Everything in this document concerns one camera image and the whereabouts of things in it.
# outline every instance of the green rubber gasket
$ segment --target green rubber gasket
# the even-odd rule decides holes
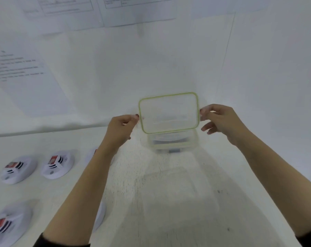
[[[188,94],[192,94],[195,95],[196,99],[197,99],[197,118],[198,118],[198,124],[195,127],[191,127],[191,128],[186,128],[186,129],[178,129],[178,130],[171,130],[171,131],[163,131],[163,132],[156,132],[156,133],[169,133],[169,132],[178,132],[178,131],[185,131],[185,130],[190,130],[190,129],[195,129],[198,127],[199,123],[200,123],[200,117],[199,117],[199,98],[198,95],[195,92],[186,92],[186,93],[176,93],[173,95],[160,95],[160,96],[154,96],[154,97],[148,97],[148,98],[143,98],[138,102],[138,109],[139,109],[139,116],[140,116],[140,120],[141,120],[141,126],[142,126],[142,130],[144,133],[146,134],[154,134],[154,133],[147,133],[144,130],[144,126],[143,126],[143,117],[142,117],[142,113],[141,113],[141,101],[143,100],[148,100],[148,99],[154,99],[154,98],[161,98],[161,97],[168,97],[168,96],[176,96],[176,95],[188,95]]]

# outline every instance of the paper sheet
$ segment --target paper sheet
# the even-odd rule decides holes
[[[103,27],[97,0],[16,0],[30,36]]]
[[[20,34],[0,36],[0,85],[31,117],[65,114],[71,105],[31,41]]]
[[[247,13],[267,8],[271,0],[192,0],[192,18]]]
[[[174,19],[176,0],[97,0],[106,27]]]

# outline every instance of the forearm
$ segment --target forearm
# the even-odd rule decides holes
[[[99,147],[44,231],[47,240],[68,246],[89,243],[113,156],[114,152]]]
[[[237,147],[297,236],[311,231],[311,182],[252,133]]]

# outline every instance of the transparent lid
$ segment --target transparent lid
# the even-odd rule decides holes
[[[196,128],[199,125],[198,96],[193,92],[144,98],[139,101],[145,133],[164,133]]]

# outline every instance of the person's left hand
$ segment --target person's left hand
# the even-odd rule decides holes
[[[107,151],[116,153],[120,146],[130,140],[130,134],[138,121],[138,114],[113,117],[107,127],[101,146]]]

